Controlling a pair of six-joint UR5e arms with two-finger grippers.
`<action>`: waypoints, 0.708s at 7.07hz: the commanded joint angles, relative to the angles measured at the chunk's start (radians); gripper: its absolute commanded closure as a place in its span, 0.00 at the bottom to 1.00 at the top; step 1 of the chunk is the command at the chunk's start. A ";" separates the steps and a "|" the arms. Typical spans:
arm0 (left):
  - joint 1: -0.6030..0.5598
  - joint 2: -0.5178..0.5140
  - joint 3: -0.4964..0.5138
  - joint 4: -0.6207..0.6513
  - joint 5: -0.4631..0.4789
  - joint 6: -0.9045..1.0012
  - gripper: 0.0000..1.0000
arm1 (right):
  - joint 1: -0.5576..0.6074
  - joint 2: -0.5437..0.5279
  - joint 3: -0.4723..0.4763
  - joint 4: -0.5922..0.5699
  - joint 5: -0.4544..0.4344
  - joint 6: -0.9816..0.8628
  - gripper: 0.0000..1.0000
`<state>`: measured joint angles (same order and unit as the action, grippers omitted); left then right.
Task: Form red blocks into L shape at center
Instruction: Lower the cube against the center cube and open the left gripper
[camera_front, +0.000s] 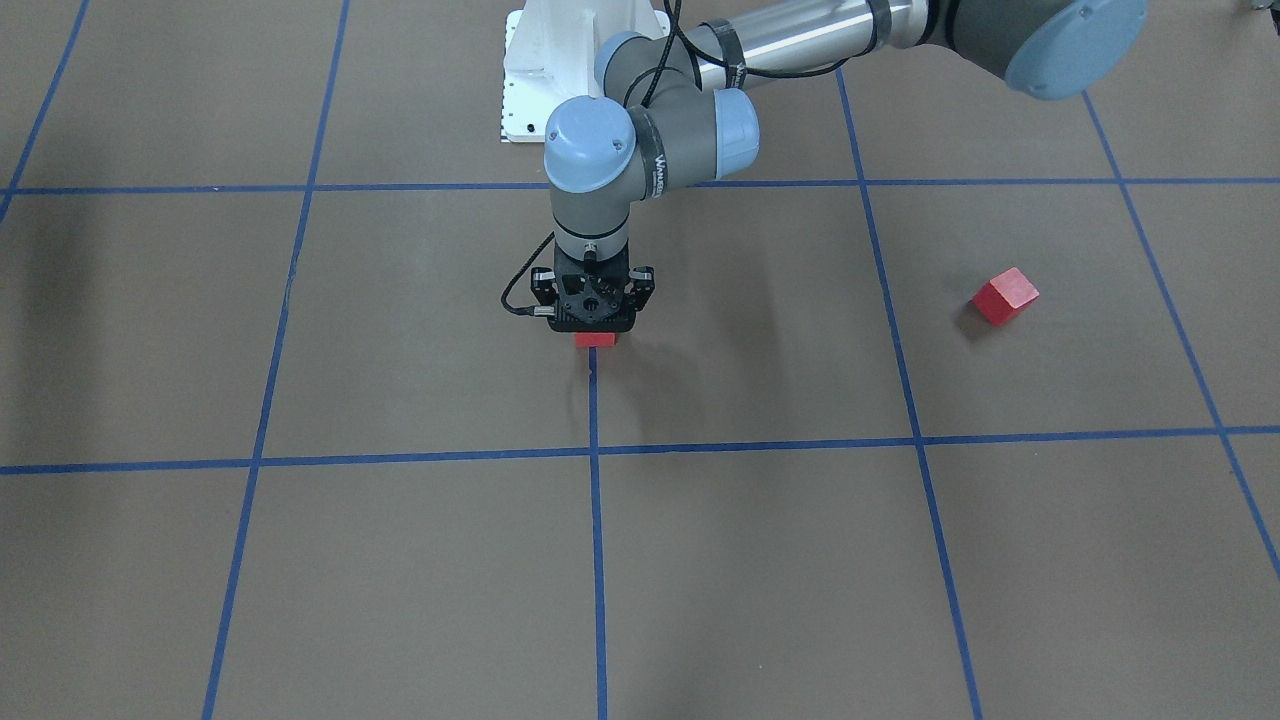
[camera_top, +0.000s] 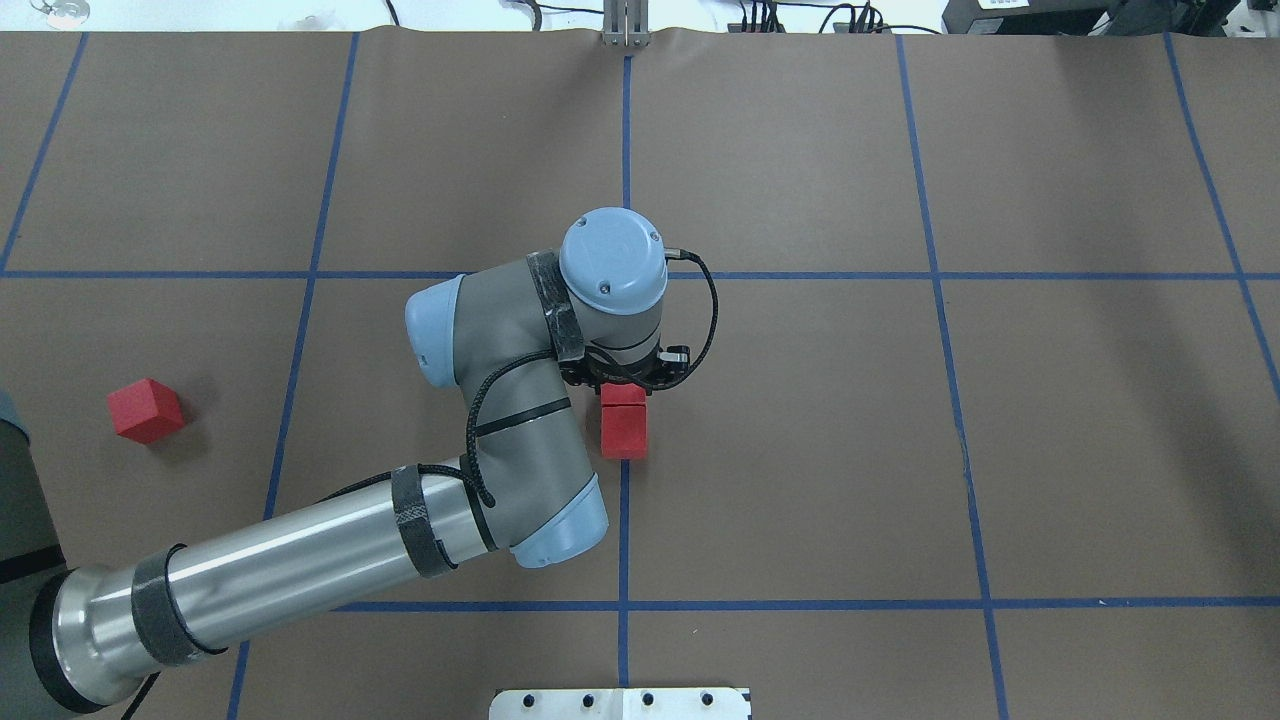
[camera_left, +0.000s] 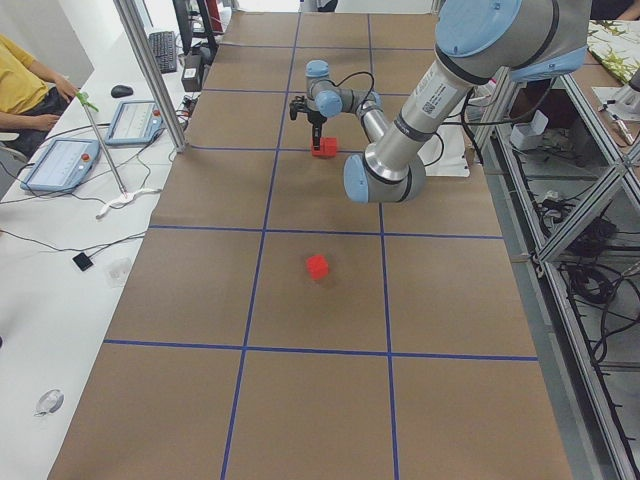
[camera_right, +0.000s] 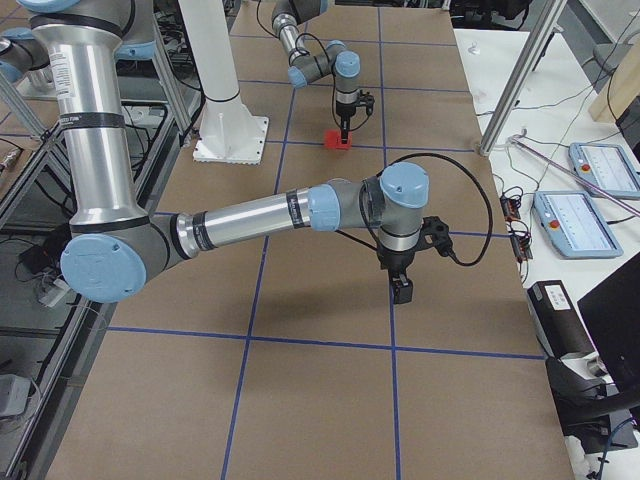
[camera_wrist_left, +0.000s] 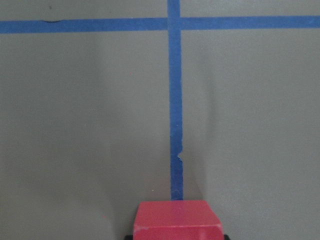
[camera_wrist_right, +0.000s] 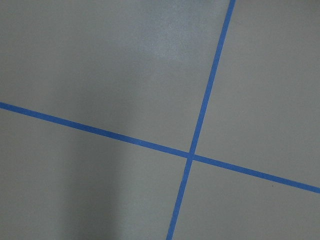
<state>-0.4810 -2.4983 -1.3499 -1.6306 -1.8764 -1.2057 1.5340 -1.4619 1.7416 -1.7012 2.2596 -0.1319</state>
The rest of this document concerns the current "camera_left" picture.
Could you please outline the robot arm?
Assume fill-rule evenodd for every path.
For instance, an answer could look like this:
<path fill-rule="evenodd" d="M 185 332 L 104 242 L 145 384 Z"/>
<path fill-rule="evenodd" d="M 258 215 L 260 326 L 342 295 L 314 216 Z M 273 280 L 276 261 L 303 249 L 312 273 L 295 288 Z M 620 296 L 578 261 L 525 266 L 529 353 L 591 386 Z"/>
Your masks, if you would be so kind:
<path fill-rule="evenodd" d="M 317 150 L 327 119 L 355 115 L 370 143 L 344 164 L 347 196 L 359 203 L 411 200 L 426 181 L 420 149 L 466 95 L 502 67 L 515 82 L 579 69 L 590 13 L 588 1 L 447 1 L 435 28 L 435 60 L 393 121 L 373 91 L 335 84 L 323 60 L 307 64 L 306 93 L 291 101 L 290 116 L 307 116 Z"/>

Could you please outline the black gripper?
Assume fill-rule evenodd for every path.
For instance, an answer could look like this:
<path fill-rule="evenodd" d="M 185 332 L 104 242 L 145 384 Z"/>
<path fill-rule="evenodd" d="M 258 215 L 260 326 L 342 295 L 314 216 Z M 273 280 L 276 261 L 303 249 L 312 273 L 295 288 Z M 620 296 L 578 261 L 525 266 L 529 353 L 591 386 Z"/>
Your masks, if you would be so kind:
<path fill-rule="evenodd" d="M 295 121 L 299 115 L 305 115 L 307 121 L 312 125 L 312 149 L 319 150 L 321 146 L 322 126 L 325 123 L 325 117 L 319 112 L 312 109 L 307 98 L 295 96 L 289 102 L 289 117 Z"/>

